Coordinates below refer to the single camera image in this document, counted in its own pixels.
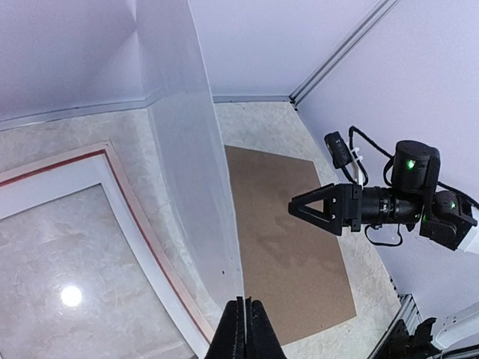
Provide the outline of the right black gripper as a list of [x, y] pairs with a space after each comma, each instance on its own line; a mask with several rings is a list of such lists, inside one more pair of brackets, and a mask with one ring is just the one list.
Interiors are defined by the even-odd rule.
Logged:
[[328, 233], [342, 235], [343, 227], [360, 231], [363, 224], [405, 224], [419, 221], [419, 196], [392, 188], [329, 184], [293, 197], [288, 213]]

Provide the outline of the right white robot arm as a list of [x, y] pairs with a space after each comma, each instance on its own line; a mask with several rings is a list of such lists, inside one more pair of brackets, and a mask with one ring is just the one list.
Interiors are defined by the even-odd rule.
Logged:
[[[478, 202], [439, 182], [440, 154], [417, 141], [399, 141], [383, 169], [385, 186], [368, 186], [368, 175], [352, 141], [336, 132], [325, 137], [333, 165], [348, 179], [293, 197], [288, 212], [336, 236], [344, 228], [368, 233], [384, 225], [419, 229], [420, 236], [451, 251], [478, 253]], [[372, 358], [477, 358], [478, 348], [449, 352], [451, 345], [478, 332], [478, 305], [444, 319], [429, 318], [410, 333], [405, 319]]]

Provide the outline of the cat photo print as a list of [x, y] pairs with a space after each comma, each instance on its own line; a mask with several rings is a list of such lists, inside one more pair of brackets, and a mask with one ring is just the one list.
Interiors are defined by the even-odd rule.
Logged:
[[168, 196], [219, 309], [244, 293], [228, 164], [187, 1], [137, 1], [141, 75]]

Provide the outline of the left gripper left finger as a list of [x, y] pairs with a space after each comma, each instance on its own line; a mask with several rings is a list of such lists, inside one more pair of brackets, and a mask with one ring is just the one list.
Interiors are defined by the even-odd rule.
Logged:
[[245, 357], [245, 311], [243, 297], [229, 301], [206, 354], [206, 359]]

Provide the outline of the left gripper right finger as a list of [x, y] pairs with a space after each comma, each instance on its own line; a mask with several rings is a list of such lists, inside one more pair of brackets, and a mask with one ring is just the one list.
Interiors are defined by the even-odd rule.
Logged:
[[261, 301], [245, 300], [245, 325], [245, 358], [287, 358]]

